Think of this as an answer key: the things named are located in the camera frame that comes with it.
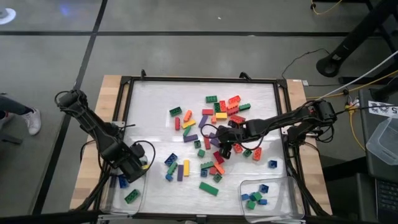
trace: plastic container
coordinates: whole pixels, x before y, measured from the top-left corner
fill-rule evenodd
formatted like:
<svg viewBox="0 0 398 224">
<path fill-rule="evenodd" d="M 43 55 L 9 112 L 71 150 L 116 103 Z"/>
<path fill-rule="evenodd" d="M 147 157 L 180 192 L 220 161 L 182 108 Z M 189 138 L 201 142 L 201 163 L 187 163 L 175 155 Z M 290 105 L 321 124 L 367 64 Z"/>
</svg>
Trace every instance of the plastic container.
<svg viewBox="0 0 398 224">
<path fill-rule="evenodd" d="M 368 151 L 386 164 L 398 165 L 398 115 L 381 122 L 366 143 Z"/>
</svg>

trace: red lego brick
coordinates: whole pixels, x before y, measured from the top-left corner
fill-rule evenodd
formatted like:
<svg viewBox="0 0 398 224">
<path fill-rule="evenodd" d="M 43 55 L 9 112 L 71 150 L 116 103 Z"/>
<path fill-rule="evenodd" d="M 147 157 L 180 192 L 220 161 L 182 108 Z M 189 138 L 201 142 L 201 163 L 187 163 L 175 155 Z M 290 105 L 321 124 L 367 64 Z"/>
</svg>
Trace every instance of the red lego brick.
<svg viewBox="0 0 398 224">
<path fill-rule="evenodd" d="M 236 95 L 234 97 L 232 97 L 231 99 L 228 100 L 228 102 L 230 104 L 232 103 L 239 103 L 241 101 L 241 97 L 239 95 Z"/>
<path fill-rule="evenodd" d="M 201 111 L 201 114 L 202 114 L 202 115 L 213 115 L 214 112 L 213 112 L 213 109 L 203 109 L 203 110 Z"/>
<path fill-rule="evenodd" d="M 254 150 L 253 160 L 259 161 L 260 159 L 261 159 L 261 148 L 258 147 L 257 149 Z"/>
<path fill-rule="evenodd" d="M 222 164 L 224 162 L 224 159 L 222 158 L 222 156 L 220 155 L 219 151 L 216 151 L 215 153 L 213 153 L 214 157 L 216 158 L 218 164 Z"/>
<path fill-rule="evenodd" d="M 220 100 L 220 110 L 221 110 L 221 112 L 223 112 L 223 113 L 226 112 L 225 100 Z"/>
</svg>

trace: purple lego brick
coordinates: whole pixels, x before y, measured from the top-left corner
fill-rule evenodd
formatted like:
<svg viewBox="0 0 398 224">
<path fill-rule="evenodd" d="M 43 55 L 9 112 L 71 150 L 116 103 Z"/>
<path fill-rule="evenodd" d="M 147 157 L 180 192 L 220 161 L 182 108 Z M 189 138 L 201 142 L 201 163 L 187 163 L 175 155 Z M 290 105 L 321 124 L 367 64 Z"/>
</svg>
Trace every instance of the purple lego brick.
<svg viewBox="0 0 398 224">
<path fill-rule="evenodd" d="M 190 141 L 194 141 L 194 140 L 198 140 L 198 135 L 197 134 L 193 134 L 191 136 L 185 136 L 184 137 L 184 142 L 190 142 Z"/>
<path fill-rule="evenodd" d="M 183 173 L 184 173 L 184 165 L 178 165 L 177 181 L 182 181 Z"/>
<path fill-rule="evenodd" d="M 207 115 L 203 115 L 203 117 L 201 117 L 199 128 L 202 128 L 206 124 L 207 118 L 208 118 Z"/>
</svg>

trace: lego brick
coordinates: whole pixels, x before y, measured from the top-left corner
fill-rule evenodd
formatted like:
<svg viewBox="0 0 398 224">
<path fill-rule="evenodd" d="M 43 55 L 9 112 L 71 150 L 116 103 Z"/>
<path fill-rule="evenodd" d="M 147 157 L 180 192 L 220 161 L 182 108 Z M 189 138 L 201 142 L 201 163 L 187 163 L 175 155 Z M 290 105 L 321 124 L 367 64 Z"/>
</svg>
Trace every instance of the lego brick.
<svg viewBox="0 0 398 224">
<path fill-rule="evenodd" d="M 188 126 L 187 128 L 185 128 L 184 133 L 182 134 L 182 136 L 187 136 L 189 131 L 191 131 L 191 126 Z"/>
<path fill-rule="evenodd" d="M 246 204 L 246 208 L 253 210 L 254 207 L 256 206 L 256 204 L 252 201 L 248 201 L 248 203 Z"/>
<path fill-rule="evenodd" d="M 178 165 L 177 181 L 182 181 L 183 173 L 184 173 L 184 165 Z"/>
<path fill-rule="evenodd" d="M 257 149 L 254 150 L 253 160 L 259 161 L 260 159 L 261 159 L 261 147 L 258 147 Z"/>
<path fill-rule="evenodd" d="M 206 103 L 217 102 L 217 96 L 206 96 Z"/>
<path fill-rule="evenodd" d="M 184 160 L 184 177 L 189 176 L 189 160 L 185 159 Z"/>
<path fill-rule="evenodd" d="M 226 119 L 228 116 L 226 113 L 216 113 L 216 119 Z"/>
<path fill-rule="evenodd" d="M 221 112 L 220 103 L 214 103 L 214 112 L 216 114 Z"/>
<path fill-rule="evenodd" d="M 200 168 L 201 169 L 207 169 L 207 168 L 212 167 L 212 166 L 214 166 L 214 163 L 212 161 L 205 162 L 204 164 L 200 164 Z"/>
<path fill-rule="evenodd" d="M 250 103 L 246 103 L 245 105 L 239 106 L 239 111 L 244 111 L 250 109 L 251 105 Z"/>
<path fill-rule="evenodd" d="M 194 141 L 194 142 L 193 142 L 193 144 L 195 145 L 195 149 L 199 149 L 199 148 L 200 148 L 200 146 L 201 146 L 201 144 L 200 144 L 200 141 L 199 141 L 199 140 L 197 140 L 197 141 Z"/>
<path fill-rule="evenodd" d="M 167 174 L 173 175 L 177 166 L 178 166 L 177 162 L 174 161 L 173 164 L 169 167 Z"/>
<path fill-rule="evenodd" d="M 260 184 L 260 192 L 261 193 L 264 193 L 264 194 L 268 193 L 268 189 L 269 189 L 269 187 L 267 185 Z"/>
<path fill-rule="evenodd" d="M 218 171 L 221 175 L 223 175 L 223 174 L 225 173 L 224 168 L 223 168 L 220 164 L 218 164 L 217 162 L 214 163 L 214 166 L 216 167 L 217 171 Z"/>
<path fill-rule="evenodd" d="M 234 147 L 234 150 L 235 150 L 236 153 L 243 152 L 243 148 L 239 144 L 233 144 L 233 147 Z"/>
<path fill-rule="evenodd" d="M 170 115 L 171 116 L 176 116 L 182 113 L 181 107 L 174 108 L 170 110 Z"/>
<path fill-rule="evenodd" d="M 197 122 L 194 119 L 189 120 L 188 122 L 185 122 L 182 124 L 182 129 L 185 129 L 189 126 L 192 126 L 194 124 L 196 124 Z"/>
<path fill-rule="evenodd" d="M 169 156 L 169 158 L 167 158 L 166 161 L 164 161 L 164 163 L 165 163 L 168 167 L 170 167 L 170 166 L 172 165 L 172 163 L 173 163 L 174 161 L 176 161 L 177 159 L 178 159 L 178 157 L 177 157 L 174 153 L 171 153 L 171 155 Z"/>
<path fill-rule="evenodd" d="M 203 116 L 201 117 L 201 120 L 200 120 L 200 122 L 199 122 L 199 128 L 202 128 L 202 127 L 206 124 L 207 118 L 208 118 L 207 115 L 203 115 Z"/>
<path fill-rule="evenodd" d="M 270 161 L 268 161 L 268 167 L 271 169 L 275 169 L 276 167 L 278 167 L 278 162 L 270 160 Z"/>
<path fill-rule="evenodd" d="M 214 157 L 216 158 L 218 164 L 222 164 L 224 162 L 223 157 L 220 155 L 219 151 L 216 151 L 215 153 L 213 153 Z"/>
<path fill-rule="evenodd" d="M 214 196 L 217 196 L 217 194 L 218 194 L 217 188 L 212 187 L 204 182 L 200 182 L 199 188 L 204 190 L 205 192 L 208 192 L 209 194 L 214 195 Z"/>
<path fill-rule="evenodd" d="M 239 103 L 240 101 L 241 101 L 241 97 L 239 95 L 236 95 L 236 96 L 230 98 L 228 100 L 228 103 L 230 103 L 230 104 L 231 103 Z"/>
<path fill-rule="evenodd" d="M 207 177 L 207 170 L 206 169 L 201 169 L 200 170 L 200 176 L 201 177 Z"/>
<path fill-rule="evenodd" d="M 129 193 L 129 195 L 127 195 L 127 197 L 124 198 L 124 200 L 127 203 L 131 203 L 135 201 L 135 199 L 137 199 L 139 195 L 140 195 L 139 191 L 137 189 L 134 189 L 131 193 Z"/>
<path fill-rule="evenodd" d="M 222 178 L 223 178 L 223 177 L 222 177 L 221 175 L 216 174 L 216 175 L 213 177 L 213 180 L 214 180 L 216 183 L 218 183 Z"/>
<path fill-rule="evenodd" d="M 205 151 L 199 149 L 199 151 L 198 151 L 198 156 L 203 158 L 203 156 L 205 156 Z"/>
<path fill-rule="evenodd" d="M 198 140 L 198 135 L 197 134 L 193 134 L 191 136 L 184 136 L 183 139 L 184 139 L 184 142 L 190 142 L 190 141 Z"/>
<path fill-rule="evenodd" d="M 243 152 L 243 156 L 244 157 L 249 157 L 250 155 L 252 154 L 252 151 L 251 150 L 245 150 L 244 152 Z"/>
</svg>

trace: gray floor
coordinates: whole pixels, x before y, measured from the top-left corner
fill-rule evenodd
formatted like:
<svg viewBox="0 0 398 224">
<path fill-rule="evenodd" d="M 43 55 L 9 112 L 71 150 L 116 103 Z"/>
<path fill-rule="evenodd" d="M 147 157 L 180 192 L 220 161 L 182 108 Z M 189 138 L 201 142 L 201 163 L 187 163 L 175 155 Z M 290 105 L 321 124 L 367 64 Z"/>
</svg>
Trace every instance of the gray floor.
<svg viewBox="0 0 398 224">
<path fill-rule="evenodd" d="M 2 30 L 91 31 L 101 1 L 9 1 L 17 18 Z M 309 10 L 308 0 L 252 1 L 144 1 L 109 0 L 101 31 L 266 31 L 349 32 L 366 15 L 362 4 L 341 4 L 324 16 Z M 331 4 L 318 4 L 327 9 Z M 21 146 L 0 143 L 0 216 L 31 212 L 52 152 L 62 117 L 53 103 L 56 92 L 69 90 L 77 78 L 89 36 L 1 36 L 0 92 L 43 111 L 43 128 L 30 137 L 20 119 L 5 132 L 24 138 Z M 228 36 L 106 36 L 97 37 L 81 89 L 95 102 L 103 75 L 178 75 L 186 77 L 237 77 L 245 71 L 253 78 L 280 78 L 286 65 L 305 52 L 333 50 L 341 37 L 228 37 Z M 370 38 L 341 68 L 341 76 L 360 75 L 390 54 L 384 41 Z M 308 55 L 286 72 L 287 78 L 311 85 L 337 83 L 318 74 L 315 64 L 324 52 Z M 322 95 L 330 87 L 306 87 L 308 96 Z M 336 110 L 344 98 L 331 98 Z M 354 117 L 362 139 L 359 114 Z M 339 117 L 335 140 L 319 143 L 323 166 L 363 156 L 349 130 L 348 115 Z M 76 121 L 69 126 L 55 170 L 45 213 L 69 208 L 79 166 L 79 150 L 86 134 Z"/>
</svg>

